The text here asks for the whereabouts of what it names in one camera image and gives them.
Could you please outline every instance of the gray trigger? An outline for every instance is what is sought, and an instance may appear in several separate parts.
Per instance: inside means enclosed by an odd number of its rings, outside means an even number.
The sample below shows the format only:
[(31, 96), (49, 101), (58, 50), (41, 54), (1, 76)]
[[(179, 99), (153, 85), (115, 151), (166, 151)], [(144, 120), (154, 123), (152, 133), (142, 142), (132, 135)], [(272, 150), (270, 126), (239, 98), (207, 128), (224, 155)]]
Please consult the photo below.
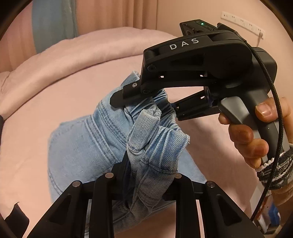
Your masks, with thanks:
[[(232, 123), (249, 126), (253, 130), (253, 137), (261, 138), (252, 116), (249, 114), (240, 97), (224, 98), (219, 102), (218, 107)], [(268, 158), (264, 156), (261, 160), (261, 164), (264, 164), (268, 161)]]

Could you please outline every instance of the electrical socket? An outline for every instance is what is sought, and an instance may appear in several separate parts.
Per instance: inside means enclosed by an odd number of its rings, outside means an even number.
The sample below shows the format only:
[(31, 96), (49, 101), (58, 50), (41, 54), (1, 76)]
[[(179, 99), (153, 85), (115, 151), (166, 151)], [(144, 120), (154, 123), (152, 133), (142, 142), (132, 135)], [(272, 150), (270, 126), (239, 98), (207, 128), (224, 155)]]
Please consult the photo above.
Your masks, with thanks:
[(226, 20), (226, 21), (230, 21), (236, 25), (239, 25), (245, 29), (247, 29), (248, 31), (256, 34), (257, 36), (259, 36), (259, 33), (261, 32), (263, 34), (263, 36), (261, 37), (262, 39), (265, 38), (265, 31), (263, 29), (261, 29), (260, 27), (258, 27), (257, 25), (243, 19), (243, 18), (240, 18), (238, 16), (235, 16), (231, 13), (228, 13), (228, 12), (222, 12), (222, 15), (221, 15), (221, 19), (223, 20)]

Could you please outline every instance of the white lettering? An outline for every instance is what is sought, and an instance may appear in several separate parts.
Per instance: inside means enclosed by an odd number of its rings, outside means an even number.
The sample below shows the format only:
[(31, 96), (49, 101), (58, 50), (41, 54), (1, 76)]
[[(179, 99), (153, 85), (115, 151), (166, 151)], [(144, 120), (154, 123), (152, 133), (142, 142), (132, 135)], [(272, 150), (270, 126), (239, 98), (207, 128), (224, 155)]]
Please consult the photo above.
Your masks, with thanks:
[(199, 42), (196, 38), (192, 39), (191, 41), (192, 41), (194, 44)]
[(177, 48), (177, 45), (175, 45), (175, 44), (170, 45), (170, 48), (171, 48), (171, 50), (176, 49)]
[(185, 41), (182, 41), (182, 46), (184, 46), (184, 45), (189, 45), (189, 44), (187, 44)]

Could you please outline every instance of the black and white knitted cuff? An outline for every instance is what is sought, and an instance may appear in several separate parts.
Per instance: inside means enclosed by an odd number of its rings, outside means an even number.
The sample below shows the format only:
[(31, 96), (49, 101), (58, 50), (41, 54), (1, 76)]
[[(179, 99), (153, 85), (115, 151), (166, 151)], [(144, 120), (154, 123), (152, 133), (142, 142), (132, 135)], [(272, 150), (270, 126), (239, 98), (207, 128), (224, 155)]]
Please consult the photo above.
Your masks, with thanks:
[[(261, 183), (265, 186), (272, 168), (274, 158), (256, 169), (257, 176)], [(290, 144), (290, 149), (280, 154), (275, 175), (273, 177), (270, 190), (279, 189), (287, 185), (292, 180), (293, 172), (293, 144)]]

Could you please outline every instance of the human hand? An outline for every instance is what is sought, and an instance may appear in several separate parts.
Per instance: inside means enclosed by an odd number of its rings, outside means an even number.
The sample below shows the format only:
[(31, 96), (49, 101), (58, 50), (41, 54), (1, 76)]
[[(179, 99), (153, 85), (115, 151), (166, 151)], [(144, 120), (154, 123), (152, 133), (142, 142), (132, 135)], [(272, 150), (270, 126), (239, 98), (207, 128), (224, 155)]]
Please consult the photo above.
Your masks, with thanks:
[[(293, 113), (288, 100), (285, 97), (280, 98), (280, 104), (283, 114), (284, 129), (289, 143), (293, 142)], [(274, 98), (268, 98), (263, 103), (255, 107), (255, 114), (263, 122), (272, 122), (278, 118)], [(261, 157), (268, 153), (268, 143), (260, 138), (253, 138), (253, 131), (247, 125), (234, 125), (223, 114), (219, 115), (219, 122), (229, 125), (229, 135), (234, 142), (235, 148), (244, 157), (245, 162), (256, 169), (261, 165)]]

